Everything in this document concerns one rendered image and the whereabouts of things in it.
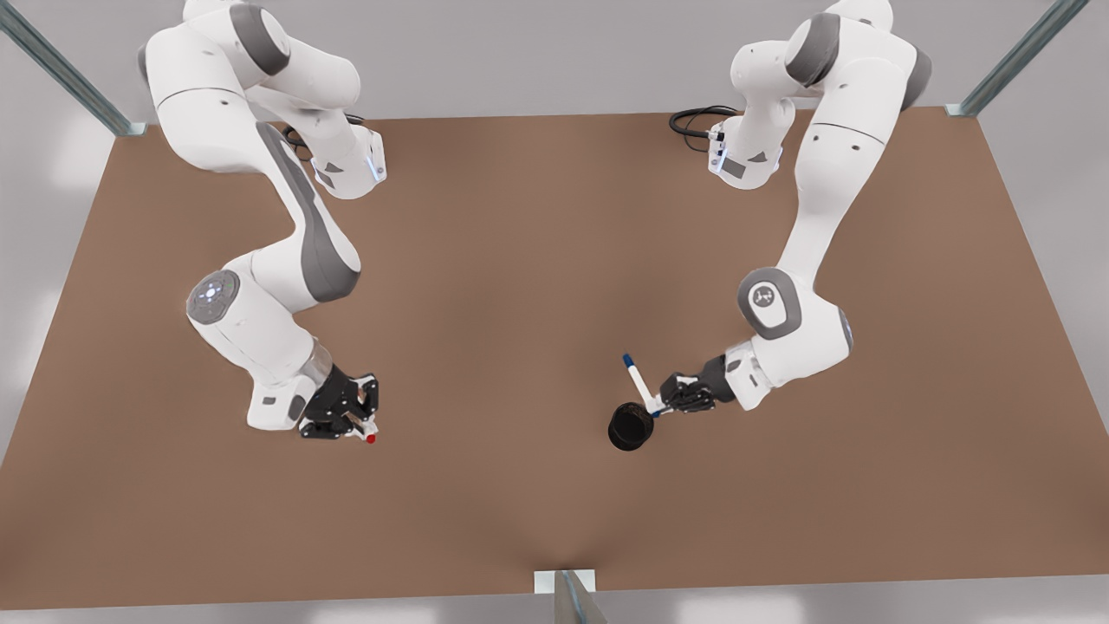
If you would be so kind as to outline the white pen with blue cap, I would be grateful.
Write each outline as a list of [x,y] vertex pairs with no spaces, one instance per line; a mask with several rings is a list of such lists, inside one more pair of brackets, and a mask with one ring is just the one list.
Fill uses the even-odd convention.
[[625,371],[629,374],[633,385],[637,388],[638,393],[640,393],[643,406],[645,407],[649,415],[657,418],[659,415],[667,413],[669,407],[661,400],[660,396],[652,393],[645,379],[643,379],[642,374],[639,371],[637,364],[632,359],[629,352],[622,355],[623,364],[625,364]]

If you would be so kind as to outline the black round pen cup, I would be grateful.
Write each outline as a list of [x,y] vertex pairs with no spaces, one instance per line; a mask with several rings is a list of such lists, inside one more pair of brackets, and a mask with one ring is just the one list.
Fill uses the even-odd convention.
[[615,449],[632,452],[653,434],[655,418],[645,406],[625,402],[618,406],[607,426],[607,437]]

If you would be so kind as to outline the silver frame post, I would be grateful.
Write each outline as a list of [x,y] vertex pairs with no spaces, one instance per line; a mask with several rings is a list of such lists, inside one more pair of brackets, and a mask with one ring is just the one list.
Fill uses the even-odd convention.
[[609,624],[598,607],[594,569],[535,571],[535,594],[551,594],[552,624]]
[[1054,0],[1054,4],[1042,12],[1018,43],[981,78],[970,94],[958,103],[946,104],[944,109],[948,117],[978,117],[1089,3],[1090,0]]
[[146,123],[126,117],[94,84],[88,81],[35,25],[9,0],[0,0],[0,31],[27,57],[43,68],[59,86],[87,109],[115,137],[141,137]]

